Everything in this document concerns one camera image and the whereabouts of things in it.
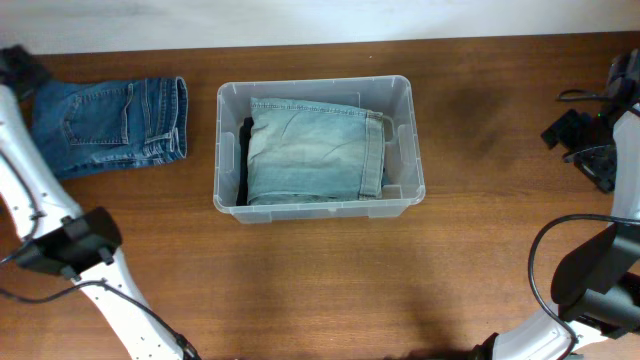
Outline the dark blue jeans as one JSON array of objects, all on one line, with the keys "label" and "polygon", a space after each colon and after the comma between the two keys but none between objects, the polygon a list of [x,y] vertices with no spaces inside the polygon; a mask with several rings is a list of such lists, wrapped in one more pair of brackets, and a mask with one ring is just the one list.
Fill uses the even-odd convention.
[{"label": "dark blue jeans", "polygon": [[76,84],[35,94],[31,136],[59,180],[169,164],[187,156],[181,77]]}]

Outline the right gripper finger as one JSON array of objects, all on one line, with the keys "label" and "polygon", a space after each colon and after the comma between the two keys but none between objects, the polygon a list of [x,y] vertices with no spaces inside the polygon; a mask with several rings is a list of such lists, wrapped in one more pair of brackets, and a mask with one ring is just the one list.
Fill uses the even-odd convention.
[{"label": "right gripper finger", "polygon": [[616,146],[588,145],[570,150],[563,161],[573,163],[601,192],[612,193],[616,181]]},{"label": "right gripper finger", "polygon": [[541,139],[549,149],[558,144],[567,149],[586,146],[589,143],[588,132],[592,117],[570,109],[541,133]]}]

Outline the light blue jeans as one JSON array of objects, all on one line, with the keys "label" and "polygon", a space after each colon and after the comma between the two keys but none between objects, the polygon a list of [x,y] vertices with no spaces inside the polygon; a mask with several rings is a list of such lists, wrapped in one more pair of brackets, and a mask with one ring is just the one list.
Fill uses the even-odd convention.
[{"label": "light blue jeans", "polygon": [[250,205],[382,197],[383,113],[282,98],[253,98],[250,109]]}]

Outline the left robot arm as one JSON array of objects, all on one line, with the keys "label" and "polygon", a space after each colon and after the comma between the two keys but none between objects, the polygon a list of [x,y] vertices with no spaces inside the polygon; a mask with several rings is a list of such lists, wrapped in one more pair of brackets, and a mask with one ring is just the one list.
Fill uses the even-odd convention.
[{"label": "left robot arm", "polygon": [[195,347],[150,309],[136,286],[112,216],[102,207],[83,211],[34,144],[19,104],[50,77],[22,46],[2,49],[1,197],[21,244],[1,262],[71,281],[71,287],[41,301],[83,292],[133,359],[198,358]]}]

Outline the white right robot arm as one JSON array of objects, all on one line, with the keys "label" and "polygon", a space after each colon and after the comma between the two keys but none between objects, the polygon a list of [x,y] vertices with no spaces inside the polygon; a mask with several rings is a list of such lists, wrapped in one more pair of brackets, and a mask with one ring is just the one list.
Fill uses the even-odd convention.
[{"label": "white right robot arm", "polygon": [[[569,89],[559,102],[593,101],[591,116],[567,111],[541,135],[548,148],[562,146],[596,187],[614,197],[608,215],[571,214],[546,224],[534,238],[527,277],[538,312],[519,327],[494,333],[469,353],[471,359],[576,359],[578,349],[639,332],[639,52],[616,57],[602,92]],[[543,237],[557,225],[598,221],[606,228],[558,264],[545,301],[534,263]]]}]

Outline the large black garment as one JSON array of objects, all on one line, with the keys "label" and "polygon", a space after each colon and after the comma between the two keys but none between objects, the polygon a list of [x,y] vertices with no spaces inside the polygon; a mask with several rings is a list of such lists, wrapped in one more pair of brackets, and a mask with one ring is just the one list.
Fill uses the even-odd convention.
[{"label": "large black garment", "polygon": [[236,199],[237,206],[246,206],[248,202],[248,153],[253,125],[253,118],[247,117],[243,120],[243,125],[239,131],[240,178]]}]

